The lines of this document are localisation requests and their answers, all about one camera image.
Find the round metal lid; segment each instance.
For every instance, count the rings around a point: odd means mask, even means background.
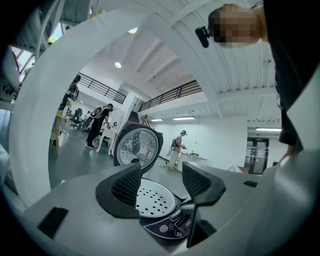
[[[116,152],[117,160],[120,165],[126,165],[138,158],[143,169],[155,159],[158,148],[158,138],[153,132],[146,128],[134,129],[119,142]]]
[[[176,198],[166,187],[152,180],[141,179],[135,208],[142,217],[164,217],[176,208]]]

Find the floor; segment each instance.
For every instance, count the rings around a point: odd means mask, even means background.
[[[0,109],[0,144],[9,152],[9,127],[12,113]],[[94,174],[114,166],[114,159],[108,156],[107,144],[103,144],[99,153],[94,149],[85,147],[87,132],[76,129],[63,123],[60,126],[65,130],[59,139],[59,155],[56,146],[51,141],[48,148],[48,170],[51,189],[62,181],[71,180],[77,176]],[[98,147],[98,140],[93,143]],[[182,182],[182,174],[166,167],[162,159],[158,159],[155,165],[143,175],[144,178],[162,184],[178,197],[183,198],[187,191]]]

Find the neck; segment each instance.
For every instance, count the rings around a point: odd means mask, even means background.
[[[264,42],[268,42],[268,31],[267,31],[267,23],[266,23],[266,17],[265,17],[265,10],[263,7],[258,8],[255,10],[255,13],[259,19],[260,23],[260,34],[261,34],[261,39]]]

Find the ceiling light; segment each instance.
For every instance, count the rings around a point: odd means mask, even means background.
[[[281,132],[281,128],[257,128],[257,132]]]
[[[120,64],[119,62],[114,63],[114,65],[115,65],[118,69],[121,68],[121,64]]]
[[[129,32],[130,34],[134,34],[134,33],[136,33],[136,32],[137,32],[137,30],[138,30],[138,28],[137,28],[137,27],[135,27],[135,28],[133,28],[133,29],[129,30],[128,32]]]
[[[186,117],[176,117],[173,120],[190,120],[190,119],[196,119],[194,116],[186,116]]]

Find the shoe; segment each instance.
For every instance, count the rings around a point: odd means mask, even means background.
[[[86,148],[89,148],[89,149],[95,149],[95,147],[94,147],[93,145],[85,144],[85,147],[86,147]]]

